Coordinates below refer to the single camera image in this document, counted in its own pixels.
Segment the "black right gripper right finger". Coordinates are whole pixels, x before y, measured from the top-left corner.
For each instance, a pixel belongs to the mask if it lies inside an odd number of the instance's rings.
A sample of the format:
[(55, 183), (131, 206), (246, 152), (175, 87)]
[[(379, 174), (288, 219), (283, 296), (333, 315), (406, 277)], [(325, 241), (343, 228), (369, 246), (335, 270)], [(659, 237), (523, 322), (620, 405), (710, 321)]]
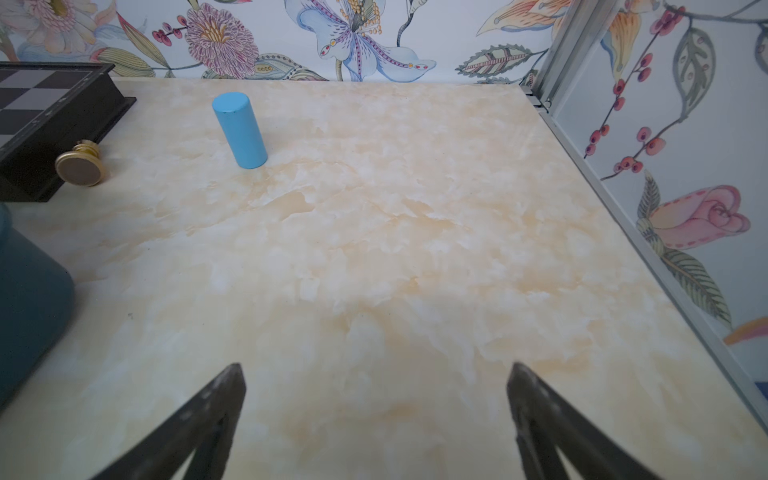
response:
[(528, 479), (567, 479), (568, 460), (584, 479), (656, 479), (522, 362), (506, 385), (522, 469)]

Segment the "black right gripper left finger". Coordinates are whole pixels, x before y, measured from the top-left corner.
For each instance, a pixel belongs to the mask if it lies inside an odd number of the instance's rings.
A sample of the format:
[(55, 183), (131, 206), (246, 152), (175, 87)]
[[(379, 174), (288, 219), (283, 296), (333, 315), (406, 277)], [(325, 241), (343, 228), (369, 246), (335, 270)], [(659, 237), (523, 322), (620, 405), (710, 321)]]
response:
[(97, 479), (221, 479), (246, 395), (240, 364), (224, 368), (190, 400)]

